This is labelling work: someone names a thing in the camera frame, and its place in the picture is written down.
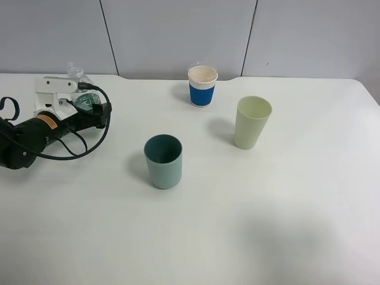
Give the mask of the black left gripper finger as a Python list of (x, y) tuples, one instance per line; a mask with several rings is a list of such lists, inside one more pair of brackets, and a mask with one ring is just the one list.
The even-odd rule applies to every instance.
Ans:
[(91, 126), (98, 129), (105, 128), (110, 122), (111, 112), (112, 105), (110, 103), (92, 104), (92, 111), (90, 112)]

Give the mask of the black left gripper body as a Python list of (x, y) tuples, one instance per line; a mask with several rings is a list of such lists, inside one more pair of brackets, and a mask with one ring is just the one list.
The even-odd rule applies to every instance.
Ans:
[(52, 143), (70, 132), (91, 128), (90, 119), (90, 112), (85, 110), (78, 110), (77, 114), (63, 121), (49, 112), (41, 112), (35, 117), (35, 141)]

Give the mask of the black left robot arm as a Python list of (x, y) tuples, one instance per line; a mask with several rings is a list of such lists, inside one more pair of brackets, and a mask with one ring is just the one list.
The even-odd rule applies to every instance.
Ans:
[[(52, 112), (41, 111), (38, 115), (16, 125), (11, 122), (20, 115), (20, 107), (16, 99), (3, 97), (1, 108), (9, 100), (14, 105), (14, 116), (10, 119), (1, 118), (1, 166), (17, 170), (30, 167), (36, 158), (44, 158), (56, 161), (69, 161), (82, 158), (93, 152), (105, 140), (110, 127), (110, 114), (112, 105), (110, 102), (94, 104), (94, 112), (76, 108), (76, 114), (60, 120)], [(88, 147), (80, 131), (95, 127), (103, 129), (104, 133), (99, 141)], [(46, 147), (54, 142), (63, 143), (62, 138), (68, 134), (73, 134), (79, 138), (85, 148), (85, 152), (74, 154), (66, 144), (64, 148), (69, 152), (69, 156), (57, 157), (43, 154)]]

